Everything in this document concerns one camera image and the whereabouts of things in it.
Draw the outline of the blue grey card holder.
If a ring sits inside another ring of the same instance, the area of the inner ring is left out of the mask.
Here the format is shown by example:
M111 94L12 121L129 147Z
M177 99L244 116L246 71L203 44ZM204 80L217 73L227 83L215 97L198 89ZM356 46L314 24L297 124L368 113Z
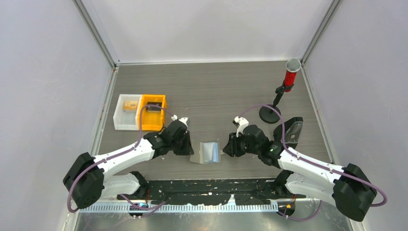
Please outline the blue grey card holder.
M190 161L196 164L216 164L221 162L221 151L218 142L200 142L194 147Z

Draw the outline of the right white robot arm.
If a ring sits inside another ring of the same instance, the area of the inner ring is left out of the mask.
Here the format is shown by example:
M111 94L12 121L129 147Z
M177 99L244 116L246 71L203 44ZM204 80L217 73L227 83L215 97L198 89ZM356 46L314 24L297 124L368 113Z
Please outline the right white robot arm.
M325 163L299 153L280 141L270 140L256 125L229 134L223 152L231 157L255 154L266 165L281 169L275 183L280 197L300 194L335 206L354 221L363 221L377 190L362 169L354 164L346 167Z

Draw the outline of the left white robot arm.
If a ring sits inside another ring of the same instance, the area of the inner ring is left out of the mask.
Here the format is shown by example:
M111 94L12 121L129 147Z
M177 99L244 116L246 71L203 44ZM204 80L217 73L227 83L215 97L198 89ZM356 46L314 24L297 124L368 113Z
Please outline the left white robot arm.
M150 132L136 143L116 151L91 156L82 153L77 157L63 179L69 192L68 209L74 201L77 209L84 209L100 198L116 198L123 194L133 199L144 199L150 188L138 172L118 173L135 164L149 161L173 152L176 155L193 155L188 118L172 121L161 132Z

